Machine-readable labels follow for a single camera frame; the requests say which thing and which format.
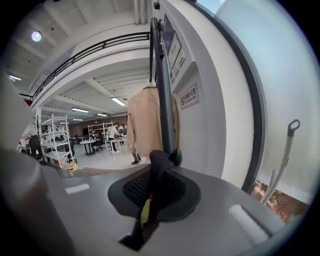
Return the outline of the black clothes rack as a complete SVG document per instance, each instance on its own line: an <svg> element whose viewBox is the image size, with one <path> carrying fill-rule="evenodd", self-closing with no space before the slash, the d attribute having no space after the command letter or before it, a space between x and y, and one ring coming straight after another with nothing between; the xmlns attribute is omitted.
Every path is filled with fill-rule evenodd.
<svg viewBox="0 0 320 256"><path fill-rule="evenodd" d="M163 30L163 21L156 17L151 18L149 32L149 80L154 79L157 81L156 88L159 98L159 118L163 151L169 155L169 160L175 166L179 166L182 162L182 153L180 149L174 148L172 94Z"/></svg>

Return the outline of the white no-smoking wall sign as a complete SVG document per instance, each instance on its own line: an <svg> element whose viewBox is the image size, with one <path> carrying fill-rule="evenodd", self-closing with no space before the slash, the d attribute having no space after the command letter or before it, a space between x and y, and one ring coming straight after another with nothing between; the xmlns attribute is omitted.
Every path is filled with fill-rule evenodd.
<svg viewBox="0 0 320 256"><path fill-rule="evenodd" d="M180 96L180 107L182 110L200 102L198 84L194 82L185 92Z"/></svg>

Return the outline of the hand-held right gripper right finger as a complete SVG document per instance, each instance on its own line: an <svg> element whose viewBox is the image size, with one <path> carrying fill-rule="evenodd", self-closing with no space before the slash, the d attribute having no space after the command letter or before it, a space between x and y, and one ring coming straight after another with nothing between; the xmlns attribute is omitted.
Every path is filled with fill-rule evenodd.
<svg viewBox="0 0 320 256"><path fill-rule="evenodd" d="M200 201L200 187L192 179L166 170L156 190L156 220L181 221L195 210Z"/></svg>

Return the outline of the beige jacket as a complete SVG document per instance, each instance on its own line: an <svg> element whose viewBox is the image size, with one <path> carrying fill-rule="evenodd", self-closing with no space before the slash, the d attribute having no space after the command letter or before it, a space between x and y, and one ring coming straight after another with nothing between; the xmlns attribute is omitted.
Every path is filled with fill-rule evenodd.
<svg viewBox="0 0 320 256"><path fill-rule="evenodd" d="M171 97L174 148L179 146L179 117L174 97ZM132 153L136 148L139 156L149 158L154 150L163 151L160 104L157 87L143 87L134 94L127 106L127 151Z"/></svg>

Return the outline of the black coat tree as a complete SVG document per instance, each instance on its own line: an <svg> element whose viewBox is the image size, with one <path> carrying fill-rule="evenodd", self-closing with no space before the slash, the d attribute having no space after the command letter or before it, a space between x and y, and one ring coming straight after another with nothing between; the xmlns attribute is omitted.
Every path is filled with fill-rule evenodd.
<svg viewBox="0 0 320 256"><path fill-rule="evenodd" d="M42 138L42 125L41 125L42 121L41 121L41 117L39 115L36 115L36 117L34 117L34 122L33 124L35 125L35 129L36 129L36 135L39 139Z"/></svg>

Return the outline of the white framed wall notice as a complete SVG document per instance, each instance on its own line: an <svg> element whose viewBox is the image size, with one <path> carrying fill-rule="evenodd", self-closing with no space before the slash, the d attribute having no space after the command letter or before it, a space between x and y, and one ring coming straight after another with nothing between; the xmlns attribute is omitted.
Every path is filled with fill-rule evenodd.
<svg viewBox="0 0 320 256"><path fill-rule="evenodd" d="M170 82L173 83L186 59L176 31L174 31L170 43L167 59L170 69Z"/></svg>

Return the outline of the blue wall poster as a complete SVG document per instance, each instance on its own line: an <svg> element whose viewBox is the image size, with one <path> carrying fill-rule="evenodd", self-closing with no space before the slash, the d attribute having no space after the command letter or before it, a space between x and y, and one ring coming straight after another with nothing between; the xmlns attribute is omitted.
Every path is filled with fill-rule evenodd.
<svg viewBox="0 0 320 256"><path fill-rule="evenodd" d="M164 15L163 24L164 24L163 41L164 41L166 53L169 54L169 50L172 44L175 30L166 14Z"/></svg>

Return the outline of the white rectangular table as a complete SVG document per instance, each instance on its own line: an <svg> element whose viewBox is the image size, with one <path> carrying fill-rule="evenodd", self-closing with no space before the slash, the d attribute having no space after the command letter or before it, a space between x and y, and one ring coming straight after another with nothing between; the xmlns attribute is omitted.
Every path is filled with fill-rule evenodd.
<svg viewBox="0 0 320 256"><path fill-rule="evenodd" d="M115 150L117 152L120 152L122 148L124 148L127 145L127 138L126 137L118 137L112 140L109 140L111 152L113 155L115 155Z"/></svg>

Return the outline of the round white table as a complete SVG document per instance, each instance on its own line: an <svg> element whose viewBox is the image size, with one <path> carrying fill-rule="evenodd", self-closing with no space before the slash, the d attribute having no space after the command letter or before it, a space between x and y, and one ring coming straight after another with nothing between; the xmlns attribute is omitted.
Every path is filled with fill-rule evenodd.
<svg viewBox="0 0 320 256"><path fill-rule="evenodd" d="M86 156L91 156L96 153L95 149L93 148L93 145L95 144L96 140L84 140L80 142L81 145L84 146L84 151Z"/></svg>

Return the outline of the black mezzanine railing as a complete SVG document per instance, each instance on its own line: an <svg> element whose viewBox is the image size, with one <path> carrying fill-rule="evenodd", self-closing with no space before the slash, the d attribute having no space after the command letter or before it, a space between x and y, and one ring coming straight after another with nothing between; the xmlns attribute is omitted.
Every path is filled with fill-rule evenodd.
<svg viewBox="0 0 320 256"><path fill-rule="evenodd" d="M30 106L32 102L38 97L38 95L44 90L44 88L52 81L54 78L59 75L62 71L66 70L71 65L75 64L76 62L80 61L81 59L92 55L96 52L102 51L109 47L121 45L124 43L131 43L131 42L139 42L139 41L147 41L150 39L150 32L135 32L129 33L125 35L119 35L116 37L112 37L98 43L95 43L80 52L74 54L69 59L64 61L60 66L58 66L52 73L50 73L45 80L40 84L33 95L23 94L20 93L20 96L23 100L27 102L27 105Z"/></svg>

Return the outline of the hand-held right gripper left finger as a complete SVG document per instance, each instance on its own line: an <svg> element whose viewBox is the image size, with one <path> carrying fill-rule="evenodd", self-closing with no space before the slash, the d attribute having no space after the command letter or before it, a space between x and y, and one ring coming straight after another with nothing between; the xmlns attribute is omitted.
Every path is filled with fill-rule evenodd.
<svg viewBox="0 0 320 256"><path fill-rule="evenodd" d="M150 171L137 171L108 189L108 199L122 216L137 218L150 195Z"/></svg>

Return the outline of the glass sliding door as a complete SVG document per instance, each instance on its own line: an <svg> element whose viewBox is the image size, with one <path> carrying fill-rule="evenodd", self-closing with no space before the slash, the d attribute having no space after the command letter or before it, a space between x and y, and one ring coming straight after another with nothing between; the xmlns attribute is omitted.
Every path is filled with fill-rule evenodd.
<svg viewBox="0 0 320 256"><path fill-rule="evenodd" d="M288 164L267 206L288 223L303 215L320 185L320 65L281 0L196 0L239 39L261 82L263 156L252 195L261 199L280 168L288 124L300 121Z"/></svg>

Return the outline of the white shelving unit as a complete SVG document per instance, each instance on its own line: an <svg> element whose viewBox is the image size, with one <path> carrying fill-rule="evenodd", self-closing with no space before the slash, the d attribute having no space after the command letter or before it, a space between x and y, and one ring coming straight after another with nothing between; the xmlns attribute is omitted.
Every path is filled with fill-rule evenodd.
<svg viewBox="0 0 320 256"><path fill-rule="evenodd" d="M41 134L43 140L41 149L45 161L57 165L60 169L68 169L69 163L75 163L69 134L68 116L51 114L51 117L41 123L47 129Z"/></svg>
<svg viewBox="0 0 320 256"><path fill-rule="evenodd" d="M102 134L105 143L109 141L109 129L113 126L113 122L102 122L99 124L88 125L88 132L91 134L93 131Z"/></svg>

